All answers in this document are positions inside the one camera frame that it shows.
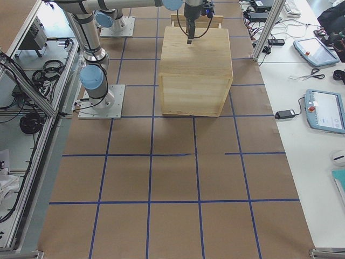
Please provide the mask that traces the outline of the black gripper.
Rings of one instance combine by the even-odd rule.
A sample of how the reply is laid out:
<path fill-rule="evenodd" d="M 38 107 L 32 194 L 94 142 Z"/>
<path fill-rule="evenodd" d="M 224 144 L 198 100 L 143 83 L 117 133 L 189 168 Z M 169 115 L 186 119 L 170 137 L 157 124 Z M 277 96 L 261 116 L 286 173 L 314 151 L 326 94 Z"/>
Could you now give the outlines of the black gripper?
<path fill-rule="evenodd" d="M 214 14 L 214 4 L 206 0 L 185 0 L 184 16 L 187 19 L 187 44 L 190 45 L 195 36 L 195 21 L 200 16 L 212 18 Z"/>

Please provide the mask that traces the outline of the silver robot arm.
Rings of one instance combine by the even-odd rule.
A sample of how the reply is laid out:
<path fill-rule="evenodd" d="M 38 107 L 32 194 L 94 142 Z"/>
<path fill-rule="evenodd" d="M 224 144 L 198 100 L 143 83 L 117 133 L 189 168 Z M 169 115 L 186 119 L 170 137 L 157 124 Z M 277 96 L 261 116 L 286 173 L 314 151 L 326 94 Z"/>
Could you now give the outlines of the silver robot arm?
<path fill-rule="evenodd" d="M 72 31 L 79 36 L 78 43 L 84 49 L 87 65 L 81 69 L 80 81 L 88 93 L 90 108 L 106 109 L 114 104 L 114 94 L 107 80 L 108 54 L 101 47 L 95 27 L 94 12 L 112 11 L 123 8 L 161 7 L 178 11 L 184 5 L 187 43 L 195 37 L 195 21 L 200 16 L 213 19 L 213 3 L 209 1 L 54 1 L 61 9 L 72 16 Z"/>
<path fill-rule="evenodd" d="M 102 28 L 109 28 L 114 32 L 122 31 L 126 26 L 122 9 L 96 11 L 95 20 Z"/>

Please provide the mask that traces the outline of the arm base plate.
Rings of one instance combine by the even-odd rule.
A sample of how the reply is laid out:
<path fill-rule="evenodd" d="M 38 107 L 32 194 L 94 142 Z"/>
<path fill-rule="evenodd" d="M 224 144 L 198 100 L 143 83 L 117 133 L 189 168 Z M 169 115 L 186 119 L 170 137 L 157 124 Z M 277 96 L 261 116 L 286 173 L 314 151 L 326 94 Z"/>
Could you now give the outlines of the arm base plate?
<path fill-rule="evenodd" d="M 107 19 L 100 23 L 100 37 L 103 38 L 126 38 L 134 33 L 135 18 L 122 16 L 120 19 Z"/>
<path fill-rule="evenodd" d="M 94 106 L 97 101 L 91 99 L 81 103 L 81 110 L 78 110 L 79 119 L 120 119 L 122 114 L 123 99 L 125 95 L 124 84 L 108 85 L 108 93 L 104 100 Z"/>

